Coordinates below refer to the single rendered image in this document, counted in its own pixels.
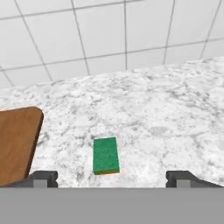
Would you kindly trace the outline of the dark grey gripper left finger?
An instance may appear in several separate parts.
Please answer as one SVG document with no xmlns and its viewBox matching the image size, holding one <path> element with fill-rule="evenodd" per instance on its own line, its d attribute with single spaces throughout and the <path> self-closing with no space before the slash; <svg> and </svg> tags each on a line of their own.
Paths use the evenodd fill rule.
<svg viewBox="0 0 224 224">
<path fill-rule="evenodd" d="M 13 183 L 9 183 L 8 187 L 57 188 L 57 178 L 57 171 L 35 171 L 27 178 L 21 179 Z"/>
</svg>

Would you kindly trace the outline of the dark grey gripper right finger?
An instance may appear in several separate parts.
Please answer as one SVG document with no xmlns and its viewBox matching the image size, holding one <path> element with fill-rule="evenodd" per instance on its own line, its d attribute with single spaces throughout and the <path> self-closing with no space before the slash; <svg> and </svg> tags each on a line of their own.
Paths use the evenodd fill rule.
<svg viewBox="0 0 224 224">
<path fill-rule="evenodd" d="M 167 188 L 219 187 L 219 185 L 197 178 L 189 171 L 167 171 L 165 177 L 167 179 L 167 182 L 165 184 Z"/>
</svg>

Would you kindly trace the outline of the brown wooden cutting board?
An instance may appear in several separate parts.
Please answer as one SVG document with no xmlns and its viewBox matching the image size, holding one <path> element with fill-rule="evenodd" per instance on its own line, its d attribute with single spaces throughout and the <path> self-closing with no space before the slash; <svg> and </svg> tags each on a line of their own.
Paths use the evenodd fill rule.
<svg viewBox="0 0 224 224">
<path fill-rule="evenodd" d="M 0 186 L 28 177 L 43 120 L 37 107 L 0 111 Z"/>
</svg>

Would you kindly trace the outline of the green sponge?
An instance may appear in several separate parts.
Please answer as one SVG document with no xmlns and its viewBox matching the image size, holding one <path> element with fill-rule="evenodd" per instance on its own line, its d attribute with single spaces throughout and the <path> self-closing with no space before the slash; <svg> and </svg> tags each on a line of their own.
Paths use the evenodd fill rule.
<svg viewBox="0 0 224 224">
<path fill-rule="evenodd" d="M 94 140 L 93 172 L 95 175 L 118 173 L 120 171 L 115 137 Z"/>
</svg>

